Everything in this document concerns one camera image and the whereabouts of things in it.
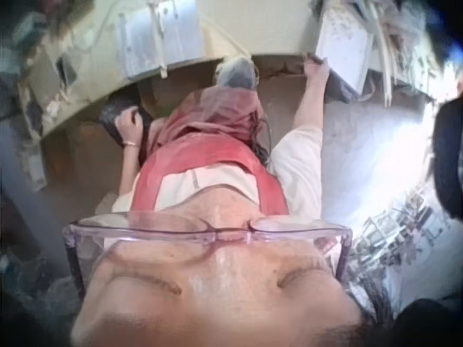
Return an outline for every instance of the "eyeglasses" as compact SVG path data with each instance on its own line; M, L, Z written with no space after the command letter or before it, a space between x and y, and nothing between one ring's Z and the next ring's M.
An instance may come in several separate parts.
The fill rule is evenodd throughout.
M338 281L342 279L352 246L352 230L349 228L290 215L250 220L247 228L214 228L201 219L131 211L96 215L71 223L63 230L63 237L71 274L81 299L98 263L121 242L157 242L160 252L153 252L154 256L162 253L163 247L184 245L187 248L183 247L176 254L183 261L205 254L212 244L217 243L308 241L322 252Z

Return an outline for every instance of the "bracelet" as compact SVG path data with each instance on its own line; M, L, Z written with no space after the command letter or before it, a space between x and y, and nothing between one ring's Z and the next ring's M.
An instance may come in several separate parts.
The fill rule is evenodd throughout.
M135 142L132 142L132 141L123 141L122 146L124 146L124 148L127 147L127 146L136 147L136 148L140 147L138 144L136 144Z

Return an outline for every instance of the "dark hair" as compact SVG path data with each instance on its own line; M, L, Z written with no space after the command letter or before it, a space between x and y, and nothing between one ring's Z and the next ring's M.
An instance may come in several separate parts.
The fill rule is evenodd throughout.
M394 319L391 301L382 284L360 280L369 304L351 294L362 311L356 326L330 329L318 337L323 347L463 346L463 315L437 301L419 299Z

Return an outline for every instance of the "eyeglass frame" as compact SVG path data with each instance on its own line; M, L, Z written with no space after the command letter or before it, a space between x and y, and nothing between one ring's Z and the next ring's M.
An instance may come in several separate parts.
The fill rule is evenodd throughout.
M77 255L77 240L76 235L80 236L100 236L110 239L118 239L120 241L175 241L177 243L193 243L193 244L213 244L216 242L224 241L244 241L246 244L249 244L251 241L280 241L283 239L317 239L325 237L337 237L340 236L341 240L341 253L338 259L338 265L336 266L336 271L334 274L335 279L338 282L342 282L342 275L347 265L347 257L349 255L350 249L352 247L353 234L350 228L327 224L322 220L313 220L313 222L321 221L326 223L324 228L313 228L307 230L297 230L297 231L261 231L256 228L253 228L251 225L251 220L247 222L248 228L214 228L211 224L205 220L198 219L206 225L206 230L204 231L152 231L139 228L120 228L120 227L111 227L111 226L83 226L79 224L79 221L70 223L66 228L63 229L62 235L64 238L64 245L66 248L67 259L69 262L69 269L71 276L74 280L79 298L81 301L85 298L85 284L80 268L79 257ZM230 239L223 238L222 235L226 233L240 232L241 235L245 234L246 237L241 239ZM308 234L310 237L288 237L287 235L297 235L297 234ZM209 238L199 237L199 236L212 236Z

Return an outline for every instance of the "bangle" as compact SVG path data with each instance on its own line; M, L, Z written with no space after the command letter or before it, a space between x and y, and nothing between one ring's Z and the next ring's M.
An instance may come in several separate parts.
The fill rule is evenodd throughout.
M140 147L137 143L132 142L132 141L123 141L122 146L124 146L124 148L127 146L136 147L136 148Z

